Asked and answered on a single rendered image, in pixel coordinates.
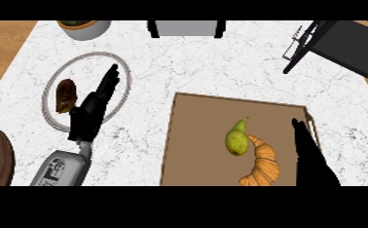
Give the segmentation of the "grey black-framed appliance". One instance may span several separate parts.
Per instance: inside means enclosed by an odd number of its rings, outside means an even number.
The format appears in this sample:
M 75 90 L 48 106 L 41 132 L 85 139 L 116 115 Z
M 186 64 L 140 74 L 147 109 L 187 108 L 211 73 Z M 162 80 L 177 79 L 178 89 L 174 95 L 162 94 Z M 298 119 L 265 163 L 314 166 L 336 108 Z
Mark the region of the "grey black-framed appliance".
M 221 38 L 226 31 L 223 20 L 150 20 L 146 23 L 152 38 L 161 36 L 211 36 Z

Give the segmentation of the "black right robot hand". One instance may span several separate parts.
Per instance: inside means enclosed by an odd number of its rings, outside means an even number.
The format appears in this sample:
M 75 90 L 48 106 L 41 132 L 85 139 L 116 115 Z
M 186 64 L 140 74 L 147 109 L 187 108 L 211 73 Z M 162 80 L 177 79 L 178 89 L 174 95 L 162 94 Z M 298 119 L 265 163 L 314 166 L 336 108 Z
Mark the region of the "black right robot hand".
M 332 172 L 323 154 L 316 146 L 304 122 L 291 119 L 294 147 L 297 153 L 295 185 L 301 187 L 336 187 L 339 181 Z

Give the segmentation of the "dark brown round object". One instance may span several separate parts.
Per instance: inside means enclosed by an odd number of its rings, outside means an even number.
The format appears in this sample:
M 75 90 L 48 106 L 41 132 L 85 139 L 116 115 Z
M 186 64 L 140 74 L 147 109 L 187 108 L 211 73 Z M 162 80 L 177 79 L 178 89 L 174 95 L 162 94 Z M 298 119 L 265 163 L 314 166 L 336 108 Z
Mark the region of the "dark brown round object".
M 14 151 L 5 134 L 0 131 L 0 186 L 8 186 L 14 175 Z

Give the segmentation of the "green pear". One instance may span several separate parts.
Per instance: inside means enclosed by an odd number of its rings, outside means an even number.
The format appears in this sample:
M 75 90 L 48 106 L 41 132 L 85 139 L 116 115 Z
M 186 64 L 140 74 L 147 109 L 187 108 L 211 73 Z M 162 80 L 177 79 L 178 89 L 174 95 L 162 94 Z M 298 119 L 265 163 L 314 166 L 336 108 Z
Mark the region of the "green pear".
M 246 119 L 240 119 L 226 134 L 226 148 L 233 156 L 246 152 Z

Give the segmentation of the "dark brown pastry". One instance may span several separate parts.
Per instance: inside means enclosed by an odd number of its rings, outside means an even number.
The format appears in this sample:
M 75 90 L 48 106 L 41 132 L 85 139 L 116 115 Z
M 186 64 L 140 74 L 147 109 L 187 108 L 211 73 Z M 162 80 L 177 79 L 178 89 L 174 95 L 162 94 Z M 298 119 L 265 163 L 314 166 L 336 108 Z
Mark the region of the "dark brown pastry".
M 59 114 L 67 113 L 76 105 L 76 85 L 70 79 L 59 82 L 56 88 L 56 112 Z

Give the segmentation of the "brown wooden tray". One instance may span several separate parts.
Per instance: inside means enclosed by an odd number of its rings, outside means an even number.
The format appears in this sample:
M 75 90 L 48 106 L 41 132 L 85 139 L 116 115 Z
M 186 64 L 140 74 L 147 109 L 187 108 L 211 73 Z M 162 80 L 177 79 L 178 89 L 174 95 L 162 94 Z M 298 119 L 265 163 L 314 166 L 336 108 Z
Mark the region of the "brown wooden tray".
M 246 132 L 271 145 L 280 166 L 276 186 L 295 184 L 295 147 L 291 122 L 316 131 L 301 105 L 211 95 L 177 93 L 172 101 L 162 158 L 164 185 L 236 185 L 254 166 L 254 151 L 234 156 L 226 149 L 226 134 L 237 121 Z

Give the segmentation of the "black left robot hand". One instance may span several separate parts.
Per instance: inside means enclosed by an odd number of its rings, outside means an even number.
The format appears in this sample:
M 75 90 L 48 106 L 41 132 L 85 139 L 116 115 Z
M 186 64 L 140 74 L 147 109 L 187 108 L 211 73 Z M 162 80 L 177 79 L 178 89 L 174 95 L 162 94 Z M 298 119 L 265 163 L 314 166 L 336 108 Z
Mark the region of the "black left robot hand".
M 118 65 L 113 64 L 104 73 L 96 91 L 87 95 L 79 107 L 70 109 L 70 130 L 67 140 L 91 142 L 96 138 L 103 121 L 106 105 L 119 83 L 118 76 Z

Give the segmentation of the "white round plate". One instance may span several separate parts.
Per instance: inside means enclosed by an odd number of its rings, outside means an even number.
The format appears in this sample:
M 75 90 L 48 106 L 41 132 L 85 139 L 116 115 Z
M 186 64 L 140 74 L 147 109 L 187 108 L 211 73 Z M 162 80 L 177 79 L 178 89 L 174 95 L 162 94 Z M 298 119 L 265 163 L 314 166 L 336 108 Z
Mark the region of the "white round plate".
M 110 66 L 118 65 L 119 83 L 106 106 L 101 123 L 106 123 L 118 114 L 127 102 L 131 91 L 131 69 L 124 59 L 107 52 L 90 52 L 72 58 L 51 74 L 41 93 L 41 115 L 50 127 L 66 133 L 70 129 L 67 113 L 56 112 L 56 89 L 64 79 L 76 85 L 76 105 L 81 105 L 87 95 L 96 91 L 101 78 Z

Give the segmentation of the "golden croissant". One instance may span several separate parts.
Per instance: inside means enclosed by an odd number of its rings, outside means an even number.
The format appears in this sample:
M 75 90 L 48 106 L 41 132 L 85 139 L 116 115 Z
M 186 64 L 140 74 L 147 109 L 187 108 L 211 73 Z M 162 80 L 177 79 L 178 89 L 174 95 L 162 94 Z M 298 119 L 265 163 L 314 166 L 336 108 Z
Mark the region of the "golden croissant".
M 254 166 L 251 172 L 237 183 L 240 186 L 268 186 L 279 178 L 280 166 L 276 161 L 273 146 L 254 135 L 246 136 L 254 146 Z

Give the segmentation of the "grey plant pot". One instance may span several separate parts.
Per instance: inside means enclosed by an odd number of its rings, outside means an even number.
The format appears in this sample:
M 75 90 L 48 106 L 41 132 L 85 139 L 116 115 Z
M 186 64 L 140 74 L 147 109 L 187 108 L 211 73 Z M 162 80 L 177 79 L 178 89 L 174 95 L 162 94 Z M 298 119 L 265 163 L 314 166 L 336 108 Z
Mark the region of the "grey plant pot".
M 60 28 L 63 29 L 66 35 L 78 41 L 88 41 L 97 38 L 107 30 L 110 26 L 110 21 L 107 20 L 91 20 L 82 25 L 67 26 L 60 21 L 57 21 Z

